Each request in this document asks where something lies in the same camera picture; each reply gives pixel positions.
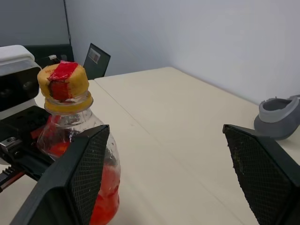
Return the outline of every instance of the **beige tabletop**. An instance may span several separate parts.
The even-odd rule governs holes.
[[[193,183],[186,183],[180,192],[183,198],[203,196],[201,190],[191,187],[197,184],[239,223],[257,224],[238,184],[222,127],[234,124],[253,128],[258,106],[169,67],[98,78],[96,82],[157,141],[161,152],[193,177]],[[297,130],[280,142],[298,163],[299,135]],[[182,176],[177,179],[185,182]],[[204,219],[207,211],[201,206],[205,204],[197,201],[193,201],[195,208],[184,214],[190,218],[185,224],[228,224]],[[219,209],[205,208],[209,208],[210,219],[220,216]]]

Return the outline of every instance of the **gray wall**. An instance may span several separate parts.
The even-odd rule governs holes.
[[[107,75],[173,66],[246,99],[300,94],[299,0],[67,0],[75,59]]]
[[[1,0],[0,46],[68,44],[63,0]]]

